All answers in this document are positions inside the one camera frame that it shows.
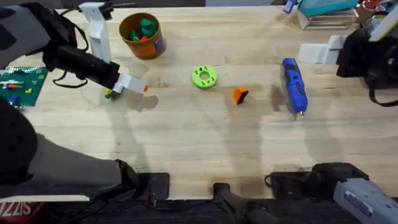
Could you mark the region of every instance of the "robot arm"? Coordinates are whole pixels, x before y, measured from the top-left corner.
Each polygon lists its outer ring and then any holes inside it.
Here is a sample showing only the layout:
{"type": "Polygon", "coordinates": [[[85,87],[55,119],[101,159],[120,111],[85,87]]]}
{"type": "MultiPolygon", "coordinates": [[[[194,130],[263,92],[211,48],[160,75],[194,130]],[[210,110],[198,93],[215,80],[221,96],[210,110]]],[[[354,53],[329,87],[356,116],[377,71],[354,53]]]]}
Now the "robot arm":
{"type": "Polygon", "coordinates": [[[147,90],[141,80],[120,74],[118,64],[78,49],[75,28],[67,18],[39,3],[0,7],[0,68],[22,55],[42,52],[50,72],[59,68],[118,93],[123,87],[139,93],[147,90]]]}

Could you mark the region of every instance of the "orange block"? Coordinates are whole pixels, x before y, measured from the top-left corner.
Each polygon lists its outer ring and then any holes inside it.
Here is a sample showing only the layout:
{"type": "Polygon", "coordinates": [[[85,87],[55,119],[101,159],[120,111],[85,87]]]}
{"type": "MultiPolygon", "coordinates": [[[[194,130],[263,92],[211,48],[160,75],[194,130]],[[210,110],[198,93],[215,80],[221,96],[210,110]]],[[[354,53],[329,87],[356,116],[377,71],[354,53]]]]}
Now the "orange block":
{"type": "Polygon", "coordinates": [[[239,87],[234,90],[233,99],[236,105],[241,104],[243,99],[248,95],[249,90],[247,88],[239,87]]]}

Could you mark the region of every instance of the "wooden tabletop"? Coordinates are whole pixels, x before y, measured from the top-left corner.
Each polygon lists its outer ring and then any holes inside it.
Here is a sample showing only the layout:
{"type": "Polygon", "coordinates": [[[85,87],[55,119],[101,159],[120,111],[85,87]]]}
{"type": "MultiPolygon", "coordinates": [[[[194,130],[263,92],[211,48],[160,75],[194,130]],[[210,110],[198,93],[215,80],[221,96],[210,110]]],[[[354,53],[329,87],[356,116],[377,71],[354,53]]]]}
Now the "wooden tabletop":
{"type": "MultiPolygon", "coordinates": [[[[88,33],[83,14],[67,15],[88,33]]],[[[102,159],[122,159],[138,172],[168,172],[170,198],[210,198],[214,182],[244,197],[271,197],[264,176],[309,169],[319,162],[350,162],[387,194],[398,195],[398,109],[368,98],[359,78],[339,78],[337,66],[300,63],[308,110],[294,119],[280,63],[301,43],[327,43],[347,31],[301,31],[281,7],[116,9],[108,22],[112,59],[121,72],[145,80],[143,96],[124,91],[117,101],[90,82],[78,90],[55,86],[50,73],[37,104],[25,115],[49,140],[102,159]],[[135,12],[155,15],[165,53],[139,60],[121,40],[119,23],[135,12]],[[200,65],[218,73],[217,86],[199,90],[190,74],[200,65]],[[233,104],[246,87],[244,104],[233,104]]],[[[42,65],[40,55],[13,65],[42,65]]],[[[79,81],[69,74],[66,82],[79,81]]],[[[396,100],[397,90],[380,91],[396,100]]]]}

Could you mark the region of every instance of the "power tool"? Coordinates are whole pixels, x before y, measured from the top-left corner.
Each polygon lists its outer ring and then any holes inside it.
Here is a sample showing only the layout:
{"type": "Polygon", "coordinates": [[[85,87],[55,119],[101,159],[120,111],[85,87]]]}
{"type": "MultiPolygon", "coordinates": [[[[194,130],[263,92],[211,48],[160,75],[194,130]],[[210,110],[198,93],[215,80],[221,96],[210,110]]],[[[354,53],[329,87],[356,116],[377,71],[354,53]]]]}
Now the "power tool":
{"type": "Polygon", "coordinates": [[[316,164],[311,172],[273,172],[265,181],[279,200],[328,200],[363,224],[398,223],[398,203],[349,163],[316,164]]]}
{"type": "Polygon", "coordinates": [[[292,109],[299,113],[301,118],[307,110],[308,99],[305,94],[304,81],[299,66],[294,58],[285,58],[282,61],[285,70],[286,89],[289,94],[292,109]]]}

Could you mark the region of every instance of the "green gear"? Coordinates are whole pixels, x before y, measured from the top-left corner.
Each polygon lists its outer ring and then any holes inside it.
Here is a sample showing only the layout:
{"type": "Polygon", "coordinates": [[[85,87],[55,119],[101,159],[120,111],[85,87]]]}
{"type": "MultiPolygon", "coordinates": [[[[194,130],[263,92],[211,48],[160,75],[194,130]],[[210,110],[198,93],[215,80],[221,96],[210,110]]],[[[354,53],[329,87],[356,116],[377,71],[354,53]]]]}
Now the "green gear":
{"type": "Polygon", "coordinates": [[[206,90],[216,85],[217,73],[214,68],[209,66],[197,67],[192,72],[192,82],[199,89],[206,90]],[[207,75],[207,79],[202,79],[201,76],[207,75]]]}

